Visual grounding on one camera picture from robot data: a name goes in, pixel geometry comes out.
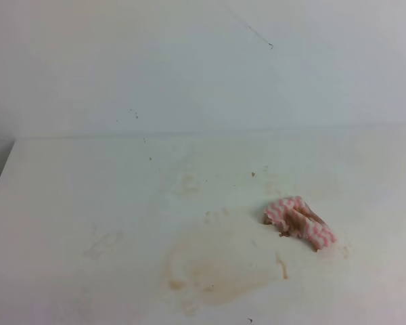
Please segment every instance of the white countertop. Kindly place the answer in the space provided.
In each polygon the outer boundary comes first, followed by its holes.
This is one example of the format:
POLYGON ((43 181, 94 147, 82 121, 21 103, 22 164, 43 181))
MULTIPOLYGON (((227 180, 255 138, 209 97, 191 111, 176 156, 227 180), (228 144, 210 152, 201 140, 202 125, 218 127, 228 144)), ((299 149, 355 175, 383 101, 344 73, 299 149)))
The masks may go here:
POLYGON ((16 142, 0 325, 250 320, 406 324, 406 126, 16 142), (259 223, 291 194, 333 247, 259 223))

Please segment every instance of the dried spill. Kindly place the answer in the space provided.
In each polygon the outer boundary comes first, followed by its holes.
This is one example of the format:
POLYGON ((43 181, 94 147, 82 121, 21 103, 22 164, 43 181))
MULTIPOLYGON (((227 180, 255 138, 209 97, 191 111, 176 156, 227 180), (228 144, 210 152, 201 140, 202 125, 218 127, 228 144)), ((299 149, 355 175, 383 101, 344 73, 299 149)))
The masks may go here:
POLYGON ((282 279, 273 230, 249 216, 223 212, 179 237, 166 256, 164 287, 172 294, 175 311, 187 316, 201 305, 229 303, 282 279))

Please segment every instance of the pink striped cloth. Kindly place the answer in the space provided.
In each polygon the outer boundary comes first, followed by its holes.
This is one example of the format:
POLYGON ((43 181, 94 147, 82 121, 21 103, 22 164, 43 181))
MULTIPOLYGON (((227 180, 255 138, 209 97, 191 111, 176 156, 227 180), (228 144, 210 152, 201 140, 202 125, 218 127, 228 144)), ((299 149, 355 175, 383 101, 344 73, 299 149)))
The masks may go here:
POLYGON ((294 236, 308 240, 316 250, 336 241, 331 229, 300 196, 289 196, 273 201, 265 214, 281 232, 280 236, 294 236))

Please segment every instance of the white wall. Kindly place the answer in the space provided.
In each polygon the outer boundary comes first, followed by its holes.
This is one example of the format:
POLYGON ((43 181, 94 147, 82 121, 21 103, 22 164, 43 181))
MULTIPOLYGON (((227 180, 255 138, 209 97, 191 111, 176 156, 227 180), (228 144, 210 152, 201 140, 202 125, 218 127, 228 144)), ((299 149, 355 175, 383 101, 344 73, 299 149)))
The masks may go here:
POLYGON ((0 132, 406 122, 406 0, 224 1, 0 0, 0 132))

